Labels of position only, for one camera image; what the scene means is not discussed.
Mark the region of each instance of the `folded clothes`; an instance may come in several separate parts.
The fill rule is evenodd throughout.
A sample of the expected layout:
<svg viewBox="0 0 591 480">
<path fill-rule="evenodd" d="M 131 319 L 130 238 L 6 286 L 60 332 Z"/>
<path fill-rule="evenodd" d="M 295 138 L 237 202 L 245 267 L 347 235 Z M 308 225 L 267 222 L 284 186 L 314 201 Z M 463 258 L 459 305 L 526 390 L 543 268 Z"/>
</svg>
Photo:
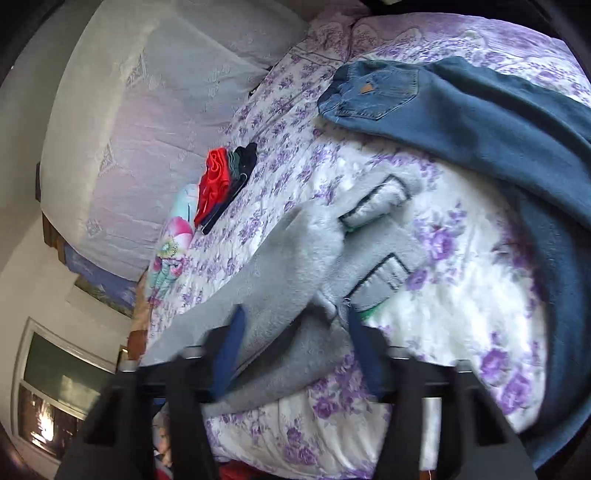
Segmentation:
<svg viewBox="0 0 591 480">
<path fill-rule="evenodd" d="M 546 391 L 523 435 L 540 466 L 591 414 L 591 109 L 460 57 L 344 65 L 318 107 L 337 125 L 497 179 L 521 215 L 540 273 L 532 288 L 548 298 Z"/>
<path fill-rule="evenodd" d="M 223 203 L 230 188 L 230 169 L 225 148 L 211 150 L 206 160 L 207 171 L 199 183 L 199 204 L 195 227 L 209 215 L 216 204 Z"/>
<path fill-rule="evenodd" d="M 173 319 L 142 363 L 200 344 L 241 304 L 247 326 L 237 377 L 221 401 L 204 406 L 207 416 L 256 408 L 328 374 L 350 352 L 344 299 L 374 307 L 426 260 L 388 214 L 418 190 L 415 177 L 381 165 L 332 205 L 312 200 L 292 208 L 240 272 Z"/>
<path fill-rule="evenodd" d="M 238 147 L 233 153 L 228 154 L 228 162 L 232 172 L 232 185 L 226 195 L 226 200 L 219 206 L 216 205 L 212 214 L 202 222 L 202 233 L 204 235 L 207 235 L 212 230 L 228 206 L 246 186 L 246 182 L 248 182 L 256 166 L 256 143 L 251 142 L 246 147 Z"/>
<path fill-rule="evenodd" d="M 227 152 L 228 154 L 228 167 L 230 168 L 230 177 L 232 182 L 235 182 L 240 178 L 240 155 L 234 152 Z"/>
</svg>

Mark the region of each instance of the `blue fabric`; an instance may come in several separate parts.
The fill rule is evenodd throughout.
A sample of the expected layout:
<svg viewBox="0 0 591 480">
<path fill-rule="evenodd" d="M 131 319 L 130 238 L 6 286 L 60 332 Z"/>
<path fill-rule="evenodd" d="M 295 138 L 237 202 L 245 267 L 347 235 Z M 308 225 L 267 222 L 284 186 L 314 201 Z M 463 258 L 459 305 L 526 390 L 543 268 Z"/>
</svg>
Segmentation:
<svg viewBox="0 0 591 480">
<path fill-rule="evenodd" d="M 99 288 L 115 303 L 133 309 L 135 306 L 135 288 L 137 282 L 118 277 L 97 267 L 85 259 L 70 245 L 64 246 L 68 270 L 82 275 L 89 283 Z"/>
<path fill-rule="evenodd" d="M 542 465 L 591 413 L 591 110 L 459 57 L 344 65 L 318 106 L 338 125 L 494 177 L 521 215 L 548 311 L 546 393 L 522 436 Z"/>
</svg>

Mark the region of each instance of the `window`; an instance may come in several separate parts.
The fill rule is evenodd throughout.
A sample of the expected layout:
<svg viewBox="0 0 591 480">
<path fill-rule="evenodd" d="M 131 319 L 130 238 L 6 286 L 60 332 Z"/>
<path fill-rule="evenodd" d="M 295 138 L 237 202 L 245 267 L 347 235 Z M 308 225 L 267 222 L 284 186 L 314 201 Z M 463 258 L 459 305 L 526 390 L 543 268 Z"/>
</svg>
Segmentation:
<svg viewBox="0 0 591 480">
<path fill-rule="evenodd" d="M 29 318 L 15 366 L 12 431 L 61 460 L 114 370 Z"/>
</svg>

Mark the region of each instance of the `brown leather label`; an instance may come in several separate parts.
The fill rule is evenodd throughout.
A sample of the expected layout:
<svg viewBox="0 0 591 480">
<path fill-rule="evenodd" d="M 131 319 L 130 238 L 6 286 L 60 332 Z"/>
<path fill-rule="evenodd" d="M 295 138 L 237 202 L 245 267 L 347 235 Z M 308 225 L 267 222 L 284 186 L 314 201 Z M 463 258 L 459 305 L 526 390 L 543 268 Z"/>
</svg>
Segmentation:
<svg viewBox="0 0 591 480">
<path fill-rule="evenodd" d="M 366 83 L 361 87 L 361 93 L 373 92 L 374 86 L 371 83 Z"/>
</svg>

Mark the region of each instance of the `light blue fabric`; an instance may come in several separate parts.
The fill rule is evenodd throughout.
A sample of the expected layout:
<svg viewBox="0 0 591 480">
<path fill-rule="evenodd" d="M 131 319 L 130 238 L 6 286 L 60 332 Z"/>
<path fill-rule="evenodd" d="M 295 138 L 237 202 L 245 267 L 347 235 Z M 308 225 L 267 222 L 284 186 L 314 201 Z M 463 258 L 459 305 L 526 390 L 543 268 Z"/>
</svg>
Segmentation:
<svg viewBox="0 0 591 480">
<path fill-rule="evenodd" d="M 158 305 L 183 272 L 184 257 L 195 233 L 199 186 L 190 183 L 178 193 L 148 267 L 145 297 Z"/>
</svg>

